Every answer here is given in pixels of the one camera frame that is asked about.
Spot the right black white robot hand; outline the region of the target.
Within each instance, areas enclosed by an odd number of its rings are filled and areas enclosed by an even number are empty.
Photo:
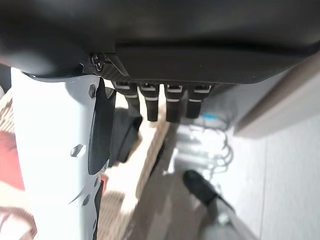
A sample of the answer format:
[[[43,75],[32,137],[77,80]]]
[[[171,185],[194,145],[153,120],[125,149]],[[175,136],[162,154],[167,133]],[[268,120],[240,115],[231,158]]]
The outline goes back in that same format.
[[[94,240],[116,93],[157,120],[215,84],[255,84],[320,49],[317,0],[3,0],[16,146],[43,240]]]

